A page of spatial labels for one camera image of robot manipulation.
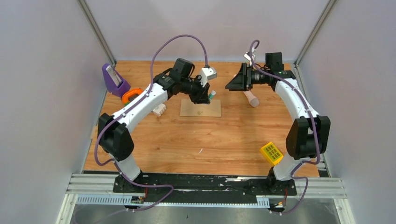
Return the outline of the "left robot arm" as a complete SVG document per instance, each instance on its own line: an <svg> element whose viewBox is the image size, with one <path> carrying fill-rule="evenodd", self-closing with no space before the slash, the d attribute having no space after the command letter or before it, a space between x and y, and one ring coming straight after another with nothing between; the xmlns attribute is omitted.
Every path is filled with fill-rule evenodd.
<svg viewBox="0 0 396 224"><path fill-rule="evenodd" d="M209 80L216 78L217 72L206 65L198 75L191 77L194 68L192 62L178 58L172 68L153 77L152 83L124 108L113 115L103 113L99 117L97 144L111 156L130 192L137 193L143 187L139 177L141 169L132 155L131 133L137 125L160 104L179 93L188 95L194 104L210 103Z"/></svg>

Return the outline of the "brown paper envelope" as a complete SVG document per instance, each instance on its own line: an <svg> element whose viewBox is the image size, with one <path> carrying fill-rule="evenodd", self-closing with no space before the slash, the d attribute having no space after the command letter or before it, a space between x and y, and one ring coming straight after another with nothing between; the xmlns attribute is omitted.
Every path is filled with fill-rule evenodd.
<svg viewBox="0 0 396 224"><path fill-rule="evenodd" d="M213 99L210 104L194 104L189 99L181 101L180 116L221 117L221 101Z"/></svg>

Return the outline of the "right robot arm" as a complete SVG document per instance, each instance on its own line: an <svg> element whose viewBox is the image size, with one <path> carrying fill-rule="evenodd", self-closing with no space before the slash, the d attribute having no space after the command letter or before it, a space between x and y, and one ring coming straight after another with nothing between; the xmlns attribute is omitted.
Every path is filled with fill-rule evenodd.
<svg viewBox="0 0 396 224"><path fill-rule="evenodd" d="M239 72L225 86L229 91L249 91L255 84L267 84L284 102L292 120L291 129L286 137L287 154L272 165L264 188L273 195L291 190L296 177L294 173L304 164L320 162L326 151L331 121L320 115L303 96L295 74L284 68L280 52L267 53L263 67L254 62L252 51L244 57Z"/></svg>

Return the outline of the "green white glue stick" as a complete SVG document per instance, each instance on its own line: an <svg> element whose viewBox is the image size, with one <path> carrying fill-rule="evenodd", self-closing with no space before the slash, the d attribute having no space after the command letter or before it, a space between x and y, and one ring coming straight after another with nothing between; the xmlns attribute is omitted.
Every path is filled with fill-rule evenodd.
<svg viewBox="0 0 396 224"><path fill-rule="evenodd" d="M211 91L211 93L208 96L208 99L211 101L215 95L216 95L216 91Z"/></svg>

